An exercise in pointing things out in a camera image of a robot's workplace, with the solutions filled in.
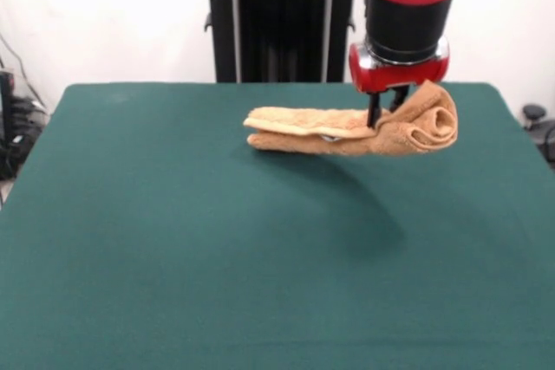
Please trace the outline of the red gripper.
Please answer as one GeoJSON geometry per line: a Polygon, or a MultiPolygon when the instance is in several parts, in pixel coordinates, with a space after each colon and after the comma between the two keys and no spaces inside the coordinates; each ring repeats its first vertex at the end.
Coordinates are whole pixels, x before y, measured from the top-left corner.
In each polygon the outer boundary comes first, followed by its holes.
{"type": "Polygon", "coordinates": [[[432,56],[422,62],[387,62],[371,52],[364,42],[349,47],[349,70],[352,83],[360,93],[369,94],[367,126],[374,128],[381,118],[381,96],[393,89],[395,92],[389,110],[396,111],[407,99],[409,85],[424,81],[441,81],[449,64],[449,44],[441,38],[432,56]]]}

